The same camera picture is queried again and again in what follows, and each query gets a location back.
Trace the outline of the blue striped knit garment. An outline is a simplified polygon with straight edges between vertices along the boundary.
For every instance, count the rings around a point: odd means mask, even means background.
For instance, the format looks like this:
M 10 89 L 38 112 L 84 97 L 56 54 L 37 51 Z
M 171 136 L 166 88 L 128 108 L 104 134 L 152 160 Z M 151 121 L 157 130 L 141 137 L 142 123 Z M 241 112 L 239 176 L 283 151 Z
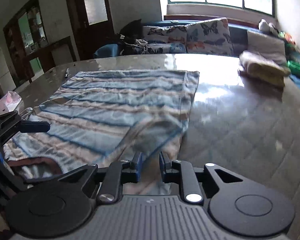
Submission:
M 141 179 L 124 192 L 168 194 L 158 154 L 176 159 L 198 84 L 198 72 L 182 70 L 79 72 L 30 114 L 50 130 L 16 134 L 3 147 L 4 159 L 34 179 L 86 164 L 107 167 L 142 153 Z

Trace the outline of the pink white storage bag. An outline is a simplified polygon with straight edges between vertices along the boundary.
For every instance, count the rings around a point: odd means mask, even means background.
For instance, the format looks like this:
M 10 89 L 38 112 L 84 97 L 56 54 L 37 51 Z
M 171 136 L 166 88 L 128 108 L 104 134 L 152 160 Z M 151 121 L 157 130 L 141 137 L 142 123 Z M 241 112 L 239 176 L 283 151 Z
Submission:
M 21 96 L 14 92 L 8 91 L 1 99 L 0 99 L 0 115 L 17 111 L 18 113 L 22 112 L 24 109 L 24 102 Z

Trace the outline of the black pen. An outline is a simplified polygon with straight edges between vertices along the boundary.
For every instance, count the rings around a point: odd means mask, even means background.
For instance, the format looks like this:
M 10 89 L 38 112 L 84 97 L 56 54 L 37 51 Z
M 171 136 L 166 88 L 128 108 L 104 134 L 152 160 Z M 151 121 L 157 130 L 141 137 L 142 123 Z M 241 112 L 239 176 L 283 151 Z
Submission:
M 69 76 L 69 68 L 66 69 L 64 78 L 67 79 Z

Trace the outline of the dark wooden display cabinet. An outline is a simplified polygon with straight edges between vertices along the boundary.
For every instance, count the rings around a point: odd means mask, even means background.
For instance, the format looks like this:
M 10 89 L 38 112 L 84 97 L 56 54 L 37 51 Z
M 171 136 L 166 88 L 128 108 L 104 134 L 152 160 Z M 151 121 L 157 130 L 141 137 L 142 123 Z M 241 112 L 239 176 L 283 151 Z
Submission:
M 12 79 L 18 87 L 34 77 L 27 57 L 49 44 L 42 20 L 39 0 L 29 0 L 3 28 L 14 73 Z

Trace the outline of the dark wooden side table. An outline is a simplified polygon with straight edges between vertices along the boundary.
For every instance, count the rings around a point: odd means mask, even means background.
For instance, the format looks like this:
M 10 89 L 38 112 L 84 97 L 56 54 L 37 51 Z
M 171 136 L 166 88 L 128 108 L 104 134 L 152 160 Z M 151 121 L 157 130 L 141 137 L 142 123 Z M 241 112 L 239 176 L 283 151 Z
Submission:
M 47 72 L 53 67 L 57 66 L 53 59 L 52 51 L 56 50 L 62 46 L 67 46 L 71 55 L 72 62 L 77 61 L 74 48 L 72 46 L 71 37 L 67 36 L 65 38 L 62 38 L 56 42 L 53 42 L 43 48 L 39 48 L 35 50 L 34 52 L 29 53 L 29 55 L 26 55 L 22 59 L 22 64 L 24 68 L 25 73 L 25 80 L 32 82 L 32 78 L 34 77 L 34 72 L 32 70 L 30 61 L 38 58 L 40 60 L 40 63 L 42 64 L 43 72 Z

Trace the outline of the grey quilted star table cover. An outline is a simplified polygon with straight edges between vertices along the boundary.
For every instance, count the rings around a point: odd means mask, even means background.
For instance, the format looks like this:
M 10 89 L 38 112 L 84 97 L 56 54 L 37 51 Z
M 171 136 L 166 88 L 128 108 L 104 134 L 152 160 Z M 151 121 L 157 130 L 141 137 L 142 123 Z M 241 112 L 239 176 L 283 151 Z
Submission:
M 199 84 L 168 194 L 124 192 L 133 158 L 34 179 L 4 160 L 27 190 L 0 199 L 9 228 L 0 239 L 300 239 L 300 90 L 239 67 L 236 57 L 158 54 L 49 70 L 22 91 L 24 120 L 79 72 L 182 70 Z

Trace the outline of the black bag on sofa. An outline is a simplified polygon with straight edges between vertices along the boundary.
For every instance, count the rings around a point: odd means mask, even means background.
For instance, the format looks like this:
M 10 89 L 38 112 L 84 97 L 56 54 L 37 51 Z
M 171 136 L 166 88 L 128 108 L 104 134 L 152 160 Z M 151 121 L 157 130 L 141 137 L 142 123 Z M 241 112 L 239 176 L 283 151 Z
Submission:
M 144 40 L 141 19 L 133 20 L 116 34 L 119 55 L 142 55 L 146 53 L 148 42 Z

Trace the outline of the long butterfly print pillow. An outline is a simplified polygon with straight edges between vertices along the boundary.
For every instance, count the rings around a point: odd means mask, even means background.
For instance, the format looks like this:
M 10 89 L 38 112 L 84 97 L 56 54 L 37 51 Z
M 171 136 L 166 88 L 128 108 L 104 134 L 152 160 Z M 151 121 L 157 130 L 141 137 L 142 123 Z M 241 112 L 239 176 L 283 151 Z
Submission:
M 184 25 L 170 27 L 143 26 L 146 54 L 185 54 L 187 30 Z

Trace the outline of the yellow folded garment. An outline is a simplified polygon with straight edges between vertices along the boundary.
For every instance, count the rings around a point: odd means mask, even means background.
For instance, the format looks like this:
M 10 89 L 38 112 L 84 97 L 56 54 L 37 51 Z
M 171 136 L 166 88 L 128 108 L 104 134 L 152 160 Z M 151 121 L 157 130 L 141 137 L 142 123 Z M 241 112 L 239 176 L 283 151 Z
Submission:
M 291 74 L 288 67 L 281 67 L 274 61 L 249 51 L 243 51 L 239 55 L 239 64 L 240 76 L 257 79 L 281 89 L 285 87 L 284 78 Z

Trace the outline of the blue corner sofa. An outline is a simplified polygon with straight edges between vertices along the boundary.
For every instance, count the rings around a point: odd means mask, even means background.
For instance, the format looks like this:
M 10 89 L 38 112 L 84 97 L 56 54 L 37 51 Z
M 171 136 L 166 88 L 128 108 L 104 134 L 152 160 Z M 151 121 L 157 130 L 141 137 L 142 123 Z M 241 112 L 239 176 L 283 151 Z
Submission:
M 292 38 L 272 23 L 258 29 L 230 24 L 227 18 L 205 21 L 162 21 L 146 25 L 134 20 L 124 26 L 94 58 L 138 54 L 213 54 L 239 57 L 248 51 L 288 67 L 290 79 L 300 89 L 300 52 Z

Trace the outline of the dark wooden door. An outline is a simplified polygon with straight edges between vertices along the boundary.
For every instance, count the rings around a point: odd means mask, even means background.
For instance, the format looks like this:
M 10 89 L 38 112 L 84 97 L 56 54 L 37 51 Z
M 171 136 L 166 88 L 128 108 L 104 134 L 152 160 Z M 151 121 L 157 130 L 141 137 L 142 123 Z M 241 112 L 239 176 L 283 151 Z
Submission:
M 108 0 L 66 0 L 76 48 L 81 60 L 115 36 Z

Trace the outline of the large butterfly print pillow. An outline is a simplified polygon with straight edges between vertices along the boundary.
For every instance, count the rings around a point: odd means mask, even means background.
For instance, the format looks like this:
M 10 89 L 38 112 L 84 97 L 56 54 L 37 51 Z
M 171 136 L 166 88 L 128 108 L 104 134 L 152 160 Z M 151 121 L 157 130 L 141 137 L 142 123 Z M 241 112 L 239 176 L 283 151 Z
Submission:
M 188 53 L 234 56 L 227 18 L 187 24 Z

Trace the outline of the grey square cushion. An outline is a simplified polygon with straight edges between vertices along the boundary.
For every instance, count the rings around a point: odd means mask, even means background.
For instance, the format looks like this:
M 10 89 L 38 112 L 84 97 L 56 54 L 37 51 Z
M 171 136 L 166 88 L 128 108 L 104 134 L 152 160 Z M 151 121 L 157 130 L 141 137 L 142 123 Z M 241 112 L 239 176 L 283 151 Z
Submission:
M 274 61 L 279 66 L 286 66 L 285 43 L 275 38 L 255 31 L 247 31 L 248 51 Z

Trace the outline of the green bowl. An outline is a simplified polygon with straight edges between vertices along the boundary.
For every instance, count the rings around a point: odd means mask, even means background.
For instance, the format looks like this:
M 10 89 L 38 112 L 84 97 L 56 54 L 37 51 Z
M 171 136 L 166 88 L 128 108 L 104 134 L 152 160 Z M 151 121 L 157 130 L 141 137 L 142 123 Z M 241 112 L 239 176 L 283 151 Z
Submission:
M 287 65 L 293 75 L 300 77 L 300 63 L 296 61 L 288 61 Z

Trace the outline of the white black plush toy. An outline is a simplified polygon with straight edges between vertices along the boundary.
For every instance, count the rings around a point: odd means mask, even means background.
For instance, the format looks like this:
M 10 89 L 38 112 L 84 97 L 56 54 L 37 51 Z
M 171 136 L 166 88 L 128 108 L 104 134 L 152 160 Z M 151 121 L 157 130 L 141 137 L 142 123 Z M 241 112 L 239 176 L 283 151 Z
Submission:
M 258 24 L 258 29 L 264 34 L 271 34 L 277 36 L 279 34 L 278 29 L 273 23 L 268 23 L 265 19 L 260 20 Z

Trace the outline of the orange green plush toy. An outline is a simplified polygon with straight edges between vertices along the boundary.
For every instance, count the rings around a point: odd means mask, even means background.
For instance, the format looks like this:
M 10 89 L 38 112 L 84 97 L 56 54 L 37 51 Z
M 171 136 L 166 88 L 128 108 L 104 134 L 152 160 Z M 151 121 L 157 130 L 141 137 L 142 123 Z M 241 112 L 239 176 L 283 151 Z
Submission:
M 279 32 L 279 38 L 286 40 L 286 42 L 290 44 L 295 44 L 295 41 L 293 40 L 292 36 L 284 31 Z

